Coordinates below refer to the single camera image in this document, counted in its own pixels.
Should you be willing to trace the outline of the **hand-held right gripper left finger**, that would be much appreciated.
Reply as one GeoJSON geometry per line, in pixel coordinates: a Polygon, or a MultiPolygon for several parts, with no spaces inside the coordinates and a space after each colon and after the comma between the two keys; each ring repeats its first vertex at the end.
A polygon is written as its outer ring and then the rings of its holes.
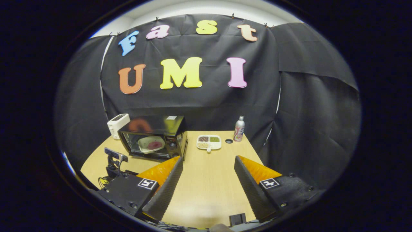
{"type": "Polygon", "coordinates": [[[174,157],[139,175],[121,173],[97,194],[131,216],[157,223],[169,207],[182,172],[182,157],[174,157]]]}

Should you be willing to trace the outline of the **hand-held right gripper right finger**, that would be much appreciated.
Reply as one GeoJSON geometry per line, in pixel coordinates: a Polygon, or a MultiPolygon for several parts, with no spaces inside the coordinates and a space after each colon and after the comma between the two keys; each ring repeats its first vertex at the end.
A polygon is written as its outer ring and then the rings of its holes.
{"type": "Polygon", "coordinates": [[[324,193],[293,173],[282,175],[243,156],[235,158],[234,170],[260,223],[291,217],[324,193]]]}

